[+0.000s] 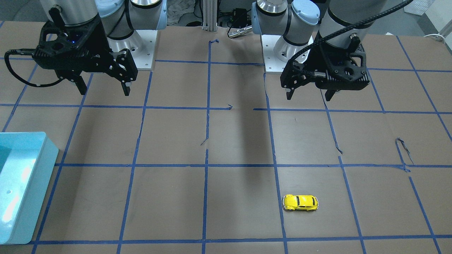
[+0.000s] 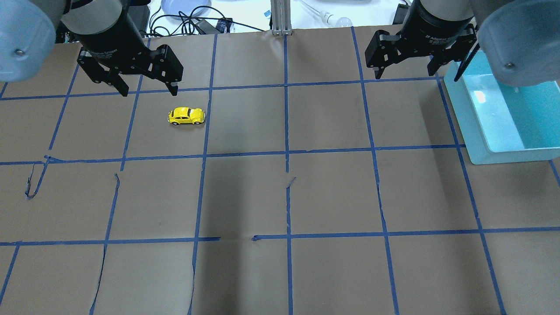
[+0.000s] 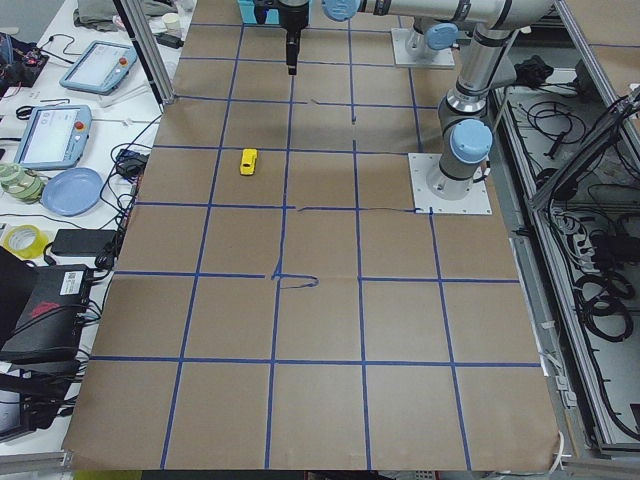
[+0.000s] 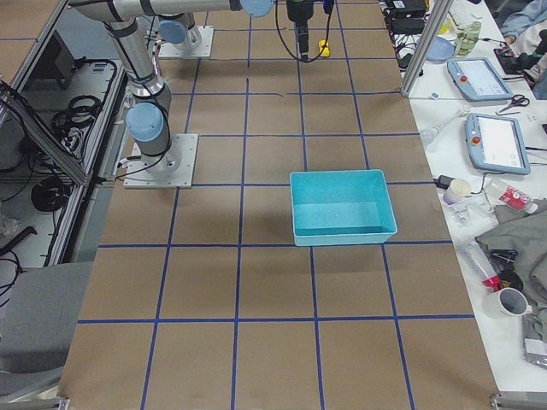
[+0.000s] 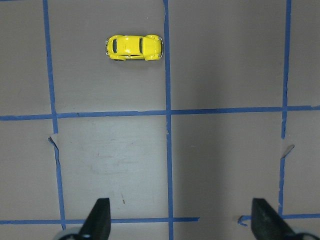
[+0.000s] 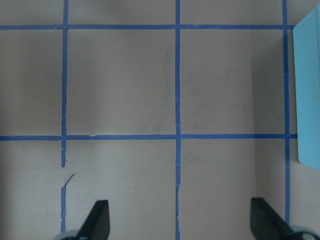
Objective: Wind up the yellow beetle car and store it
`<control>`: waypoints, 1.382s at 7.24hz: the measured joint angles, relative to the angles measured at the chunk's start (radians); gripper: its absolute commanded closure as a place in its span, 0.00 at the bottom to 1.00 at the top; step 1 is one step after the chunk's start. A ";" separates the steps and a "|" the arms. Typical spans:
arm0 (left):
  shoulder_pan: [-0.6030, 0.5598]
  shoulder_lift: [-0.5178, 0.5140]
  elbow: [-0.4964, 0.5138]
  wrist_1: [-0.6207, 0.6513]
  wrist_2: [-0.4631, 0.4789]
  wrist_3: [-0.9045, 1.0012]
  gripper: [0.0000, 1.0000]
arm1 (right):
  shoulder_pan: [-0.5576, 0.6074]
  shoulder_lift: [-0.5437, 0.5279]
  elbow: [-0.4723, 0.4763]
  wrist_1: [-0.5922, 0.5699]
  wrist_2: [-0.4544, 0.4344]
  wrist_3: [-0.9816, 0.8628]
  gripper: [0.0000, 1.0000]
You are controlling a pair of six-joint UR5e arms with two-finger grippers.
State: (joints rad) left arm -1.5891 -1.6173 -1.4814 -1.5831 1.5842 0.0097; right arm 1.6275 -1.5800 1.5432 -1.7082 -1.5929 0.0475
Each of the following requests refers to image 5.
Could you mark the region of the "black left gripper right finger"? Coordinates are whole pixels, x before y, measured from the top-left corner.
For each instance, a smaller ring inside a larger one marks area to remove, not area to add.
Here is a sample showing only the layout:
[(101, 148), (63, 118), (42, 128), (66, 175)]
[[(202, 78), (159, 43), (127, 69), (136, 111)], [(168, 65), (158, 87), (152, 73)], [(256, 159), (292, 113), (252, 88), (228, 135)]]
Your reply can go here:
[(264, 198), (252, 200), (251, 231), (256, 240), (300, 239)]

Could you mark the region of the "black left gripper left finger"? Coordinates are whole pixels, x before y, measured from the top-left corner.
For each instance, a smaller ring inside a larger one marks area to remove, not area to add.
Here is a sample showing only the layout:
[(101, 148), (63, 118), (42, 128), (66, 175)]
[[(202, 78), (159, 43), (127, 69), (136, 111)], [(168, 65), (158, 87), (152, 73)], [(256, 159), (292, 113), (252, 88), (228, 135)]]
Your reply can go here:
[(110, 233), (110, 199), (99, 198), (82, 225), (78, 235), (81, 240), (108, 240)]

